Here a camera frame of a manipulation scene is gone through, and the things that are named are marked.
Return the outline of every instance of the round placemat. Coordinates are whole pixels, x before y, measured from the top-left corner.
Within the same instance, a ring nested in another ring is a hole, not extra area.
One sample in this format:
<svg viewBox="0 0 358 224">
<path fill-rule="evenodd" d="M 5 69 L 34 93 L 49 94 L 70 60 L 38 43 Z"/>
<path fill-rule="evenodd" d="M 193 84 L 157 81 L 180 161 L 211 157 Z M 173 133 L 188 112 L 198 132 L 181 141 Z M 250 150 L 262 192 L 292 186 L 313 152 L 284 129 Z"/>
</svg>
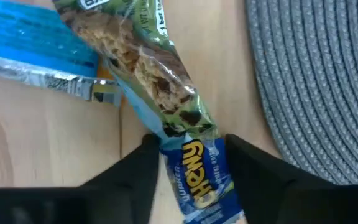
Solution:
<svg viewBox="0 0 358 224">
<path fill-rule="evenodd" d="M 249 0 L 265 116 L 286 161 L 358 184 L 358 1 Z"/>
</svg>

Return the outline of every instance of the clear plastic wrapper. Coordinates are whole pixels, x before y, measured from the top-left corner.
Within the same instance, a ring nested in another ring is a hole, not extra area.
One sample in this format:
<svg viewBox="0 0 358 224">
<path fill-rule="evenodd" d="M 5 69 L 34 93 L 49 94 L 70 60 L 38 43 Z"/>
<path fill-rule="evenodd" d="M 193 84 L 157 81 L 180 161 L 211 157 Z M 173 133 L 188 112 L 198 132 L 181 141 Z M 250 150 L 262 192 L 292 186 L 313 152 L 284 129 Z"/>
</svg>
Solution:
<svg viewBox="0 0 358 224">
<path fill-rule="evenodd" d="M 54 0 L 61 19 L 104 57 L 162 143 L 185 223 L 235 223 L 242 210 L 224 141 L 169 40 L 161 0 Z"/>
</svg>

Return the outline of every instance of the silver foil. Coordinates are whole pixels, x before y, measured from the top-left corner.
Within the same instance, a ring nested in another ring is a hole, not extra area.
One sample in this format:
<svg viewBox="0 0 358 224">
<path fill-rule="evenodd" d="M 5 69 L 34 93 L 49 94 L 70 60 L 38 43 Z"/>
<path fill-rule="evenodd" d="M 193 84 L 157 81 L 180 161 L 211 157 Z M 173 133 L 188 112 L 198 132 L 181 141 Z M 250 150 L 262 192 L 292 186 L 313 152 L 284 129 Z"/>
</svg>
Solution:
<svg viewBox="0 0 358 224">
<path fill-rule="evenodd" d="M 62 91 L 84 100 L 114 103 L 117 106 L 121 102 L 121 91 L 114 80 L 82 77 L 1 57 L 0 77 L 27 85 Z M 103 89 L 112 91 L 94 91 L 95 85 L 106 85 Z"/>
</svg>

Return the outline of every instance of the chewy logo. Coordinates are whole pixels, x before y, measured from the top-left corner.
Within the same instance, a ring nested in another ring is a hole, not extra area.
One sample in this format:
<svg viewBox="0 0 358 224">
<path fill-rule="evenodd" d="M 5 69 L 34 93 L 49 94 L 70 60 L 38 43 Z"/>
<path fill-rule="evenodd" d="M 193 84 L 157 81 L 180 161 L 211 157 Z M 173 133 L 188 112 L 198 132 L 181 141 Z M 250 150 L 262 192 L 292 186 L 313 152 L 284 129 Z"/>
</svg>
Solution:
<svg viewBox="0 0 358 224">
<path fill-rule="evenodd" d="M 205 175 L 203 166 L 204 145 L 200 140 L 192 140 L 183 145 L 183 165 L 186 166 L 186 183 L 198 208 L 205 208 L 216 200 Z"/>
</svg>

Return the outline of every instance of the wooden surface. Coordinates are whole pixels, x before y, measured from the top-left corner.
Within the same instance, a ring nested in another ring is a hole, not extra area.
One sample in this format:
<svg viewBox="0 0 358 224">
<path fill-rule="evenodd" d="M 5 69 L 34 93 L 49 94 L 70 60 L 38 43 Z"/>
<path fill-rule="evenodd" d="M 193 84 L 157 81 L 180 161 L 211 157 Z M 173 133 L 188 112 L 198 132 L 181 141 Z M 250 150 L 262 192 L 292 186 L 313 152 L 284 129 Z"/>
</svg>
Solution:
<svg viewBox="0 0 358 224">
<path fill-rule="evenodd" d="M 52 8 L 49 0 L 24 2 Z M 168 33 L 221 132 L 279 157 L 260 107 L 243 2 L 164 0 Z M 0 79 L 0 186 L 73 186 L 97 175 L 148 132 L 130 106 L 121 112 L 120 152 L 117 108 Z M 181 223 L 160 164 L 150 222 Z"/>
</svg>

